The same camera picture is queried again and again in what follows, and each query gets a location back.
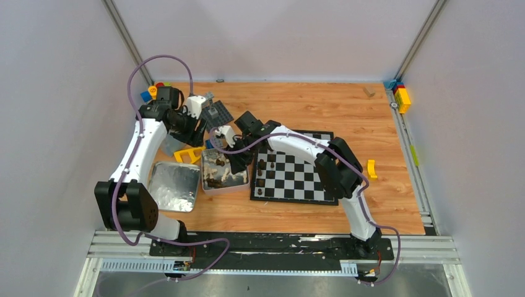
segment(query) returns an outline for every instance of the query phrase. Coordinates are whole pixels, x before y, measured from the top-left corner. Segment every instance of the wooden tabletop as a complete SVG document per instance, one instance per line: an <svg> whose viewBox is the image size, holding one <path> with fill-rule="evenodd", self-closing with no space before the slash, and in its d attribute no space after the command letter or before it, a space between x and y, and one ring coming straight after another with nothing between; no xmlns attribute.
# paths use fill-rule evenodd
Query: wooden tabletop
<svg viewBox="0 0 525 297"><path fill-rule="evenodd" d="M172 86L189 93L188 84ZM375 95L368 98L364 86ZM346 140L365 174L367 160L376 160L378 179L365 191L373 219L402 234L425 233L382 84L195 83L194 92L212 92L235 119L248 110L263 123L273 119L291 129L333 131ZM159 151L157 161L175 159ZM189 231L350 232L341 206L251 201L249 191L207 196L200 187L192 212L164 214Z"/></svg>

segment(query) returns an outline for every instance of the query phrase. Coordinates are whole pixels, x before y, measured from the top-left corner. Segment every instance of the chessboard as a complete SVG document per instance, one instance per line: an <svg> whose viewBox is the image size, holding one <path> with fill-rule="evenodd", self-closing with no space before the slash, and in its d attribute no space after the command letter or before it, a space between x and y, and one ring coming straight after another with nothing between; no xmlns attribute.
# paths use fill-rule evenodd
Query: chessboard
<svg viewBox="0 0 525 297"><path fill-rule="evenodd" d="M315 139L334 138L333 132L294 131ZM262 166L261 172L258 172L259 166ZM339 201L323 189L313 164L284 152L259 149L254 157L252 177L251 200L339 205Z"/></svg>

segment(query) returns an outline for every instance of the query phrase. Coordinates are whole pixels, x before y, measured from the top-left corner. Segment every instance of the gray wall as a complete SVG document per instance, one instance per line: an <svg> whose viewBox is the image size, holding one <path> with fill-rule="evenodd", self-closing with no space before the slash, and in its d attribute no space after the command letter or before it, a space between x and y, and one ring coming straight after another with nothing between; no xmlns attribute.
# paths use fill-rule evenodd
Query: gray wall
<svg viewBox="0 0 525 297"><path fill-rule="evenodd" d="M101 1L1 1L0 28L0 296L71 296L102 226L93 187L131 137L134 64Z"/></svg>
<svg viewBox="0 0 525 297"><path fill-rule="evenodd" d="M197 80L284 81L391 79L434 2L115 1L143 57L175 54ZM186 80L175 62L148 68Z"/></svg>
<svg viewBox="0 0 525 297"><path fill-rule="evenodd" d="M435 213L474 296L522 296L525 2L455 0L405 77Z"/></svg>

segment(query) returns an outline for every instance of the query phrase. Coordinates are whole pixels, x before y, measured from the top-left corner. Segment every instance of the purple cable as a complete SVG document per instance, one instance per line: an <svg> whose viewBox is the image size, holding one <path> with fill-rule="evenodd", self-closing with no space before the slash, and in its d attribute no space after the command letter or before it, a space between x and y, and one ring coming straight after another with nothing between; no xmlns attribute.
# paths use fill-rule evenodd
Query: purple cable
<svg viewBox="0 0 525 297"><path fill-rule="evenodd" d="M113 195L111 197L111 215L113 217L113 223L115 224L115 228L116 228L118 234L120 235L122 240L124 240L124 242L127 243L130 246L136 246L137 244L139 244L139 240L140 240L141 236L144 233L140 232L137 235L137 237L135 239L135 242L129 240L129 238L126 236L126 234L122 230L122 226L120 225L120 222L118 221L118 216L117 216L117 213L116 213L116 202L118 200L118 191L119 191L119 189L120 189L120 187L122 185L124 177L126 176L126 171L129 170L129 167L131 166L131 162L133 161L133 158L135 157L135 154L137 153L137 150L139 149L139 145L141 144L142 137L140 135L144 133L144 123L142 122L142 116L141 116L139 110L137 109L137 106L133 102L133 98L131 96L131 81L133 80L133 77L135 76L135 74L137 74L137 72L139 71L139 69L142 66L144 66L149 61L154 60L154 59L158 59L158 58L174 59L174 60L177 60L180 63L182 63L182 65L184 65L184 67L188 71L188 75L189 75L189 93L190 93L190 95L193 94L193 77L191 75L191 71L189 70L188 65L184 61L182 61L181 59L179 59L179 58L177 58L175 56L170 56L169 54L159 54L159 55L147 58L142 63L137 65L137 67L135 67L135 69L131 72L131 74L129 76L129 79L128 79L128 100L129 100L129 103L131 104L131 107L135 111L135 114L137 116L137 120L139 121L139 136L137 137L137 142L135 142L135 146L133 147L133 150L132 150L131 154L129 155L129 159L126 162L126 166L124 167L124 170L122 171L122 174L121 174L120 178L118 179L118 181L116 183L115 190L113 191ZM178 281L178 280L191 280L193 278L196 278L196 277L202 275L204 272L208 271L213 265L215 265L224 256L224 254L226 254L226 252L228 251L228 248L230 247L230 241L227 238L217 238L217 239L212 239L212 240L207 240L207 241L200 241L200 242L196 242L196 243L177 243L175 241L170 241L170 240L167 240L167 239L158 238L158 237L152 236L152 235L146 235L146 237L148 237L150 239L153 239L153 240L162 241L164 243L174 244L176 246L198 246L198 245L202 245L202 244L216 243L216 242L219 242L219 241L226 242L226 247L225 247L224 251L222 251L222 253L216 258L216 260L213 261L208 267L206 267L206 268L202 269L200 272L195 273L193 275L190 275L188 277L173 278L175 281ZM164 279L157 280L155 282L149 283L146 286L143 286L138 291L142 291L143 289L145 289L145 288L147 288L147 287L149 287L151 285L154 285L154 284L156 284L158 282L161 282L161 281L164 281Z"/></svg>
<svg viewBox="0 0 525 297"><path fill-rule="evenodd" d="M255 142L253 142L252 144L250 144L249 146L245 147L245 148L241 148L240 150L232 150L232 151L227 151L227 150L223 150L222 148L219 148L219 147L216 147L215 146L215 131L217 130L216 127L212 128L210 130L210 143L212 144L212 146L220 153L225 153L227 155L233 155L233 154L236 154L236 153L242 153L242 152L245 152L249 149L251 149L252 147L254 147L255 145L257 145L258 143L270 138L270 137L274 137L274 136L293 136L293 137L296 137L296 138L299 138L299 139L302 139L302 140L305 140L311 144L316 144L316 142L314 140L311 140L310 138L308 138L307 136L304 136L302 134L287 134L287 133L283 133L283 132L280 132L280 133L274 133L274 134L268 134L266 136L263 136L261 138L259 138L258 140L256 140ZM334 157L336 157L337 159L339 159L339 161L341 161L344 165L346 165L348 168L350 168L355 174L359 175L359 177L361 177L364 181L365 181L365 185L357 192L357 197L359 199L359 206L361 206L361 211L363 212L363 214L365 215L365 218L367 220L367 222L369 224L371 224L372 226L376 227L376 228L380 228L380 229L389 229L389 230L392 230L393 232L396 233L396 236L397 236L397 256L396 256L396 260L394 261L394 268L392 269L392 271L390 271L390 273L382 280L379 280L375 283L370 283L370 282L362 282L366 285L380 285L384 282L386 282L389 278L392 277L392 274L394 273L394 271L397 269L397 265L399 263L399 256L401 255L401 235L399 234L398 230L395 229L394 227L391 227L391 226L383 226L383 225L378 225L376 224L367 214L367 211L365 209L365 203L363 202L363 196L362 196L362 193L363 191L369 187L370 185L370 182L368 180L368 178L361 172L359 172L358 169L356 169L356 167L352 166L350 163L348 163L347 160L345 160L342 156L340 156L338 153L336 153L333 149L325 146L325 145L322 145L322 144L317 144L318 147L322 148L322 149L325 149L327 152L331 153Z"/></svg>

